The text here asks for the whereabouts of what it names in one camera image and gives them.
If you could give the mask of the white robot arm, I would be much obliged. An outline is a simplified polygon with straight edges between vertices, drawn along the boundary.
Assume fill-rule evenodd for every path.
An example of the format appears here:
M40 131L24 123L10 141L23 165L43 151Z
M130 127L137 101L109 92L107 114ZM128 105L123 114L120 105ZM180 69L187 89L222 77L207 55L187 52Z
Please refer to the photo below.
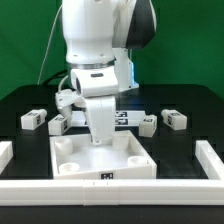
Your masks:
M129 49L145 47L156 32L151 0L62 0L62 28L71 87L56 94L58 110L84 110L92 142L115 132L115 95L135 88Z

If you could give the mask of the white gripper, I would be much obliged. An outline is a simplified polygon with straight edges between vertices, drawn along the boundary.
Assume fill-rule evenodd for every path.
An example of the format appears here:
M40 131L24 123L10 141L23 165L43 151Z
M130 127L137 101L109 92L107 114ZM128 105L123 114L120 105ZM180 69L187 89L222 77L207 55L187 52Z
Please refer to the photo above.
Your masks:
M115 131L116 100L114 96L85 99L85 118L93 145L112 138Z

